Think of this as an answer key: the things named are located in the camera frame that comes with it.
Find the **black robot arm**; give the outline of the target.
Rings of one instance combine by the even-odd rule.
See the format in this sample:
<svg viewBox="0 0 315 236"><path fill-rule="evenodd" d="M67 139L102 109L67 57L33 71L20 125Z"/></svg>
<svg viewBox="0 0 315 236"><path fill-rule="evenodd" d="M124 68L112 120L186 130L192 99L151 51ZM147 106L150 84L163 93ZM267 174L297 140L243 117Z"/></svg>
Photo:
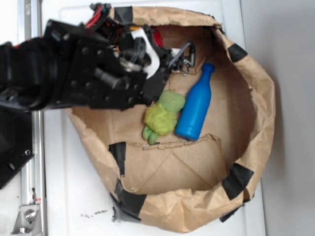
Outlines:
<svg viewBox="0 0 315 236"><path fill-rule="evenodd" d="M159 46L148 25L49 21L42 37L0 47L0 105L20 111L125 110L157 101L172 72L194 67L193 42Z"/></svg>

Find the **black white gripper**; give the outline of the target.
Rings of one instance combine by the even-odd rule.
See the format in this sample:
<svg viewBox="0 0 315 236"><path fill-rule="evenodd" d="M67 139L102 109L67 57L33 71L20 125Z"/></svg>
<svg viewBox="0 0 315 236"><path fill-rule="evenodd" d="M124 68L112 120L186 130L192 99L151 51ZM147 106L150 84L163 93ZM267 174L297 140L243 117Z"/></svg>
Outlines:
<svg viewBox="0 0 315 236"><path fill-rule="evenodd" d="M117 50L120 69L110 88L110 107L125 110L138 104L147 106L162 94L169 75L195 66L196 48L187 41L180 48L159 46L157 30L148 25L121 34Z"/></svg>

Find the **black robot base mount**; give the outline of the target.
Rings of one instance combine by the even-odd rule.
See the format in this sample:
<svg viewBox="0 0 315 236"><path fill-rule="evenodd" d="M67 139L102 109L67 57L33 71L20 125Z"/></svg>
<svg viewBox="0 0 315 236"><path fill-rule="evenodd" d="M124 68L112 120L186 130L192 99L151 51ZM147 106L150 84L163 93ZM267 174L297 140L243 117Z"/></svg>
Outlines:
<svg viewBox="0 0 315 236"><path fill-rule="evenodd" d="M0 188L4 189L34 156L32 114L0 110Z"/></svg>

